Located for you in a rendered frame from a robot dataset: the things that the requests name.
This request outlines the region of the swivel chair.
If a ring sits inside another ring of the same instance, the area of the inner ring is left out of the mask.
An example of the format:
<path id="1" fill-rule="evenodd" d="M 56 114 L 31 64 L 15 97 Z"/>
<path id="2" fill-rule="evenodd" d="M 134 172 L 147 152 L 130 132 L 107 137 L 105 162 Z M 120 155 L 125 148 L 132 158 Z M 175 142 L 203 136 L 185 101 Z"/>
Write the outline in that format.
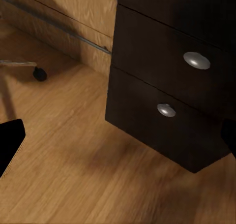
<path id="1" fill-rule="evenodd" d="M 47 73 L 42 68 L 38 68 L 36 61 L 14 61 L 14 60 L 0 60 L 0 67 L 16 67 L 16 66 L 32 66 L 35 69 L 34 77 L 40 82 L 47 77 Z"/>

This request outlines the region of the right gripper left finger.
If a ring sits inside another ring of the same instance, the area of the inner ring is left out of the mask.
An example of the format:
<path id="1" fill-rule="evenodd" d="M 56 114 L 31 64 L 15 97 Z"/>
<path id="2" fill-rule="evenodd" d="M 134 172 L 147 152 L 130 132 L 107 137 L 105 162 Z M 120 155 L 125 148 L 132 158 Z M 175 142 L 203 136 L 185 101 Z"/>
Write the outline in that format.
<path id="1" fill-rule="evenodd" d="M 0 124 L 0 177 L 26 137 L 21 119 Z"/>

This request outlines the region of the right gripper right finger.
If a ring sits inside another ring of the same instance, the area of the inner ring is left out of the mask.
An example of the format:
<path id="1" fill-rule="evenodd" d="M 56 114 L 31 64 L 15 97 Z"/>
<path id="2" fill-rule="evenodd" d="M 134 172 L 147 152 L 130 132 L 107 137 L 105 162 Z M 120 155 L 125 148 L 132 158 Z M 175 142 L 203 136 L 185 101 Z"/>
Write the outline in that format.
<path id="1" fill-rule="evenodd" d="M 236 158 L 236 121 L 224 119 L 220 136 Z"/>

